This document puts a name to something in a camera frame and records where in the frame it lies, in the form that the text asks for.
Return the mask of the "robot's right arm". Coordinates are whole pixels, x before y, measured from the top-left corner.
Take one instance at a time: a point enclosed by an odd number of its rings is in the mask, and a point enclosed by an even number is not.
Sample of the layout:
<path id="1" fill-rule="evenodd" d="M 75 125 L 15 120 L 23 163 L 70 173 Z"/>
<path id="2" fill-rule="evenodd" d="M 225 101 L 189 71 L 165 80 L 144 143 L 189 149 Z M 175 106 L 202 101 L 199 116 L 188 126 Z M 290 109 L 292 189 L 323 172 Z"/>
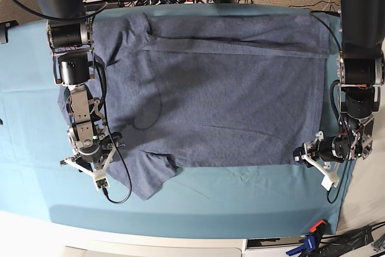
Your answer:
<path id="1" fill-rule="evenodd" d="M 54 82 L 65 88 L 64 109 L 70 118 L 67 134 L 73 155 L 61 164 L 100 179 L 117 150 L 106 116 L 106 77 L 95 59 L 93 41 L 93 21 L 108 4 L 89 12 L 85 0 L 37 2 L 38 16 L 48 22 Z"/>

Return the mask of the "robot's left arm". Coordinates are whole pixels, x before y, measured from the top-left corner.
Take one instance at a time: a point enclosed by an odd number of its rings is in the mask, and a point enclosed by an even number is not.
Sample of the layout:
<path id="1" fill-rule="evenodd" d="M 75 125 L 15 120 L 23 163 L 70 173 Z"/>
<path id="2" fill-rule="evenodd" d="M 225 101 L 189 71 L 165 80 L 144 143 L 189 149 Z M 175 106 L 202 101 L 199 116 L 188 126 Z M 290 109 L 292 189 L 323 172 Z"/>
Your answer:
<path id="1" fill-rule="evenodd" d="M 342 42 L 339 46 L 339 79 L 330 86 L 339 134 L 325 138 L 318 132 L 313 141 L 294 150 L 294 160 L 316 167 L 326 179 L 336 182 L 337 171 L 330 162 L 347 163 L 372 152 L 374 112 L 380 108 L 384 84 L 384 0 L 340 0 Z"/>

